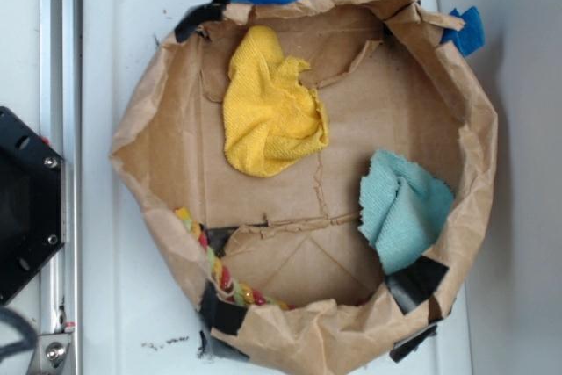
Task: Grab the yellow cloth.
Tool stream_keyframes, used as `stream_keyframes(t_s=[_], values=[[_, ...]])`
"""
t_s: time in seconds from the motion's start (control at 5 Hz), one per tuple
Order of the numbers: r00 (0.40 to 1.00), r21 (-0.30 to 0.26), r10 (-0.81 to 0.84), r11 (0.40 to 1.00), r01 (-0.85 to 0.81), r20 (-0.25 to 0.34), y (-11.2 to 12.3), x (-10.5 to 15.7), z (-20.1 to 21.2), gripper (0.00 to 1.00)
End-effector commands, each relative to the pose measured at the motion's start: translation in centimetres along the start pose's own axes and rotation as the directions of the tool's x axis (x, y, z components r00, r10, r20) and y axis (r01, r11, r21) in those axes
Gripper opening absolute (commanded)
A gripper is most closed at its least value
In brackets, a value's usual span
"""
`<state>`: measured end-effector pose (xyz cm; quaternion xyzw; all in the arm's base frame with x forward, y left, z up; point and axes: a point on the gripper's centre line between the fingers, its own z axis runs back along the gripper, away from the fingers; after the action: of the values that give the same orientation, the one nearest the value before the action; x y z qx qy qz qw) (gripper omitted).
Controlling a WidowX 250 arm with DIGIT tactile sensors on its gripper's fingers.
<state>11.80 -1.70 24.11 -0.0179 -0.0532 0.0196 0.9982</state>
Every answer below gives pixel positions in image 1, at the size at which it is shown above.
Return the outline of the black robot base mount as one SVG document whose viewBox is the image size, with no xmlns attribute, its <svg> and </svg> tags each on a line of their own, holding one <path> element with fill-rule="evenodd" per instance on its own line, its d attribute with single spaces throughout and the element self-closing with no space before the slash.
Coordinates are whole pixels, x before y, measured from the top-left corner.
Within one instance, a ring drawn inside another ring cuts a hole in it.
<svg viewBox="0 0 562 375">
<path fill-rule="evenodd" d="M 64 160 L 1 108 L 1 304 L 8 305 L 62 246 Z"/>
</svg>

